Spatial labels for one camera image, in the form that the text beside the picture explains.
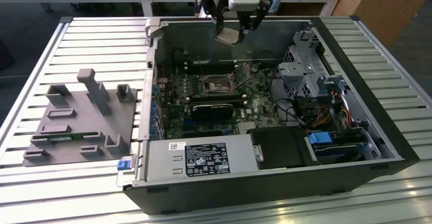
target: metal rail table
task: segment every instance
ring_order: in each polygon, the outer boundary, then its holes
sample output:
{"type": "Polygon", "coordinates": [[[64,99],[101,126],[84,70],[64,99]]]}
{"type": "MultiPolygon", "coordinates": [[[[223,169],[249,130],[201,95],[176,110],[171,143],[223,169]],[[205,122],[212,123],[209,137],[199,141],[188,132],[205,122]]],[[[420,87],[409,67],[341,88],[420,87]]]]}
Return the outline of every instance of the metal rail table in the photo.
{"type": "MultiPolygon", "coordinates": [[[[424,223],[432,221],[432,100],[361,22],[323,19],[421,161],[355,191],[192,213],[148,216],[121,193],[116,161],[23,167],[39,125],[48,85],[76,81],[93,68],[105,88],[128,83],[140,90],[145,63],[145,18],[73,18],[63,21],[0,128],[1,223],[424,223]]],[[[328,61],[337,72],[332,58],[328,61]]],[[[141,109],[139,92],[137,107],[141,109]]],[[[139,112],[135,125],[139,124],[139,112]]],[[[137,148],[137,127],[132,150],[137,148]]]]}

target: warning label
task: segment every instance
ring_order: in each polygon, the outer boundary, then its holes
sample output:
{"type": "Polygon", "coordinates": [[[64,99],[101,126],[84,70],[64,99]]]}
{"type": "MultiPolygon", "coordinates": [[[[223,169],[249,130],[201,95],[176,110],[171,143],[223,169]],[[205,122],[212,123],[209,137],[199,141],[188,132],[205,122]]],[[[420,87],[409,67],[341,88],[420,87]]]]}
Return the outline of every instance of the warning label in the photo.
{"type": "Polygon", "coordinates": [[[184,151],[189,177],[229,173],[225,143],[185,146],[184,151]]]}

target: blue drive latch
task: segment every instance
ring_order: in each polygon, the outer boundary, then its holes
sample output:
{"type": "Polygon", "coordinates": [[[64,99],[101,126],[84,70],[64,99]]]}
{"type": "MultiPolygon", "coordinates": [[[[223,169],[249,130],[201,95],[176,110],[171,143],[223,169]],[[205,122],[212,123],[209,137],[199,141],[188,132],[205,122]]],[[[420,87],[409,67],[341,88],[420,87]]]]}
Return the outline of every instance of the blue drive latch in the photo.
{"type": "Polygon", "coordinates": [[[131,170],[132,169],[132,159],[124,159],[117,162],[117,170],[131,170]]]}
{"type": "Polygon", "coordinates": [[[309,137],[311,144],[332,143],[331,134],[328,132],[312,132],[309,137]]]}

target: white label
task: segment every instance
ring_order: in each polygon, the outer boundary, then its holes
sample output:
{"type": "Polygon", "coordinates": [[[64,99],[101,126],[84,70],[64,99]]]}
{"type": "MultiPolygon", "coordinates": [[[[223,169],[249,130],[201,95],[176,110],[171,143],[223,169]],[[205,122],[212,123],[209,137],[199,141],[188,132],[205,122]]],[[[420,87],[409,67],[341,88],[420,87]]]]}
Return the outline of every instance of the white label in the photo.
{"type": "Polygon", "coordinates": [[[63,142],[63,141],[71,141],[71,137],[57,137],[57,138],[49,138],[52,142],[63,142]]]}
{"type": "Polygon", "coordinates": [[[185,142],[171,142],[168,150],[184,150],[185,142]]]}

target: desk leg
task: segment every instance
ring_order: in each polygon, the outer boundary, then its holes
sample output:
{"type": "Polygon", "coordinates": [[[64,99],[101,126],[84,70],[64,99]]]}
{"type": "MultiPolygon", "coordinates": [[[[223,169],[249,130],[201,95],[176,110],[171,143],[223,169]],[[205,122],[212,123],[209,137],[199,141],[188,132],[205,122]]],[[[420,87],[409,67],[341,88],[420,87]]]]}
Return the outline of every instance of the desk leg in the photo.
{"type": "Polygon", "coordinates": [[[51,3],[40,3],[40,5],[47,13],[52,12],[51,3]]]}
{"type": "Polygon", "coordinates": [[[153,16],[153,10],[151,8],[152,0],[141,0],[140,2],[141,2],[144,17],[152,17],[153,16]]]}
{"type": "Polygon", "coordinates": [[[327,0],[320,16],[331,16],[339,0],[327,0]]]}

